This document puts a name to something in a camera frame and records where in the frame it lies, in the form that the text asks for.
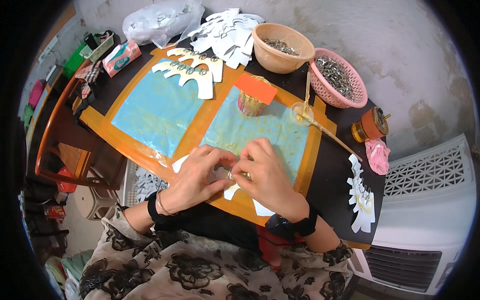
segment metal ring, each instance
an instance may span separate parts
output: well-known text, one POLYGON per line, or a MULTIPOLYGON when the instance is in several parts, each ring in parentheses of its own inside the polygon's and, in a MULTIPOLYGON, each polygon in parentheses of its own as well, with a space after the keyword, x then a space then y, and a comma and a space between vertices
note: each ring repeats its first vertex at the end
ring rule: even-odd
POLYGON ((187 71, 185 71, 185 73, 187 73, 187 75, 192 75, 193 72, 195 72, 195 68, 192 68, 192 67, 190 67, 187 71))

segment white plastic bag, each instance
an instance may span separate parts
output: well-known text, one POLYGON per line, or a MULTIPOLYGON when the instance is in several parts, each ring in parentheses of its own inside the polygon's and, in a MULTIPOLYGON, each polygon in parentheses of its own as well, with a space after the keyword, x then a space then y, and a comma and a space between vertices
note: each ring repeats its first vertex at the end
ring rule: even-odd
POLYGON ((80 300, 78 286, 70 278, 65 281, 65 297, 67 300, 80 300))
POLYGON ((138 45, 153 42, 159 48, 182 33, 176 45, 200 27, 204 11, 202 0, 167 0, 129 14, 123 21, 122 31, 129 41, 138 45))

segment woman's right hand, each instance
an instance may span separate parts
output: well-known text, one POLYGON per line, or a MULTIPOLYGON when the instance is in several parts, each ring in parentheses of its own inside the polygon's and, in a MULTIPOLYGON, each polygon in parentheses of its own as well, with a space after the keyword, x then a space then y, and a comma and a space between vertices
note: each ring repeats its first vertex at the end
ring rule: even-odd
POLYGON ((308 218, 310 208, 307 201, 293 190, 267 138, 247 143, 240 152, 240 161, 232 168, 232 178, 250 197, 291 223, 308 218), (248 172, 252 180, 247 180, 241 172, 248 172))

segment wooden stick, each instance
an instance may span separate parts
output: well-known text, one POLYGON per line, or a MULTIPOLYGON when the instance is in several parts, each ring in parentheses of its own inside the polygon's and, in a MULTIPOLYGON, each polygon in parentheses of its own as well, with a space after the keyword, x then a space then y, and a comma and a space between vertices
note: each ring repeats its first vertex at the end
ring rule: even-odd
POLYGON ((310 99, 310 72, 307 73, 307 89, 305 90, 305 102, 303 104, 303 112, 308 113, 308 100, 310 99))
POLYGON ((299 107, 296 107, 295 109, 295 112, 300 115, 301 117, 303 117, 305 120, 307 120, 311 125, 315 126, 316 128, 318 128, 321 132, 325 132, 326 135, 328 135, 329 137, 331 137, 332 139, 334 139, 335 142, 339 143, 340 146, 344 147, 345 150, 347 150, 348 152, 352 153, 353 155, 355 155, 355 157, 359 160, 359 162, 362 162, 363 160, 360 158, 360 156, 358 156, 355 152, 353 152, 352 149, 350 149, 347 145, 345 145, 344 142, 342 142, 339 138, 337 138, 333 133, 331 133, 327 128, 323 127, 322 125, 320 125, 319 122, 317 122, 314 118, 310 117, 308 115, 308 113, 304 113, 302 111, 301 108, 299 107))
POLYGON ((310 123, 315 126, 316 128, 318 128, 320 131, 322 132, 325 132, 329 137, 331 137, 332 139, 335 140, 335 142, 339 143, 340 146, 344 147, 348 152, 352 153, 353 155, 355 155, 357 157, 357 159, 359 160, 359 162, 362 162, 363 160, 360 158, 360 156, 358 156, 355 152, 353 152, 352 149, 350 149, 347 145, 345 145, 344 142, 342 142, 339 138, 337 138, 333 133, 331 133, 327 128, 323 127, 322 125, 320 125, 319 122, 313 120, 310 121, 310 123))

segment plaid cloth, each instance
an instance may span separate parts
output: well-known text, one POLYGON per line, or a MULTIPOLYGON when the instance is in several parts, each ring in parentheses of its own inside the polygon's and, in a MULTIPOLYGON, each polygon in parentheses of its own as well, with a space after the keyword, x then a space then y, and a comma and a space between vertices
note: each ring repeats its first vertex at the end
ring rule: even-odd
POLYGON ((90 86, 88 83, 95 82, 98 74, 103 72, 102 61, 99 60, 95 64, 91 64, 86 66, 85 68, 81 69, 77 74, 75 74, 76 78, 84 79, 85 82, 82 84, 82 99, 87 98, 88 94, 90 93, 90 86))
POLYGON ((101 35, 100 36, 100 44, 105 42, 107 40, 107 38, 109 38, 109 37, 110 37, 110 34, 108 32, 105 32, 104 35, 101 35))

